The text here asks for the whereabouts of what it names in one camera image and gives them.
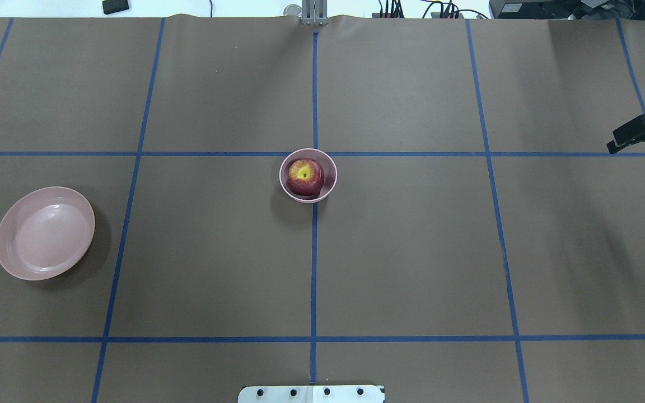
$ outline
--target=cable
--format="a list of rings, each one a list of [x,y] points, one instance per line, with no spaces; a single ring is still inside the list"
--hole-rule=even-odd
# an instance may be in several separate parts
[[[459,10],[459,8],[452,2],[449,2],[449,3],[445,3],[445,2],[430,2],[428,0],[422,0],[422,2],[429,3],[429,5],[427,6],[427,10],[424,10],[424,14],[422,15],[422,18],[425,18],[427,16],[427,12],[435,4],[440,5],[440,18],[449,18],[451,15],[454,15],[455,13],[458,13],[458,10]]]
[[[382,0],[377,0],[380,5],[380,18],[404,18],[402,11],[402,0],[385,0],[385,6],[382,6]]]
[[[463,11],[470,11],[470,12],[472,12],[472,13],[476,13],[477,15],[482,16],[482,18],[483,18],[484,20],[488,20],[488,19],[489,19],[489,17],[487,17],[487,16],[486,16],[486,15],[484,15],[483,13],[480,13],[480,12],[479,12],[479,11],[477,11],[477,10],[469,10],[468,8],[464,8],[464,10],[457,10],[457,13],[459,14],[459,13],[461,13],[461,12],[463,12]]]
[[[424,14],[422,15],[422,18],[425,18],[427,16],[427,12],[435,4],[440,5],[440,13],[442,12],[443,8],[445,7],[445,3],[442,3],[442,2],[428,2],[428,3],[429,3],[429,5],[427,6],[427,10],[424,10]]]

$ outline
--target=white mounting plate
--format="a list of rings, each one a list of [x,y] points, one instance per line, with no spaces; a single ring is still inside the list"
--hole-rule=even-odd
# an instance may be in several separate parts
[[[385,387],[323,385],[304,387],[245,387],[238,403],[385,403]]]

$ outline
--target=table surface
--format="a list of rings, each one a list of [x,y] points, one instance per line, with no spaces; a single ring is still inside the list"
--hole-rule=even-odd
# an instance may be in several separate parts
[[[605,147],[642,111],[645,22],[3,18],[0,220],[97,221],[0,266],[0,401],[645,401],[645,144]]]

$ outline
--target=red apple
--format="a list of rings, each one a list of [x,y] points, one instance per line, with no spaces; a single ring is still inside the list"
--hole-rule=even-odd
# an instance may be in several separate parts
[[[299,196],[316,196],[325,183],[320,163],[310,158],[295,160],[287,171],[287,186]]]

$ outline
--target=black cable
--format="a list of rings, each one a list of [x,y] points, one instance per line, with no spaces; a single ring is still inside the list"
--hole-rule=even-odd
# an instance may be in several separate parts
[[[481,16],[482,16],[482,18],[484,18],[485,20],[488,20],[488,19],[489,19],[489,17],[487,17],[487,16],[486,16],[486,15],[484,15],[483,13],[480,13],[480,12],[479,12],[479,11],[477,11],[477,10],[470,10],[469,8],[464,8],[464,10],[457,10],[457,12],[458,12],[458,13],[461,13],[461,11],[471,11],[471,12],[473,12],[473,13],[476,13],[477,15],[481,15]]]
[[[440,18],[448,18],[448,16],[450,16],[452,13],[455,13],[457,10],[459,10],[459,7],[457,7],[452,2],[449,2],[449,3],[445,3],[445,2],[429,2],[429,5],[427,6],[427,10],[424,10],[424,14],[422,15],[422,18],[425,18],[427,16],[427,12],[435,4],[440,5]]]
[[[442,3],[442,2],[430,2],[429,5],[427,6],[427,10],[424,10],[424,14],[422,15],[422,18],[425,18],[427,16],[427,11],[429,11],[429,9],[432,8],[432,6],[435,5],[435,4],[440,5],[440,12],[445,7],[445,3]]]
[[[450,8],[452,8],[452,2],[450,2],[447,5],[447,8],[445,8],[445,12],[440,13],[440,18],[448,18],[448,16],[450,16]]]

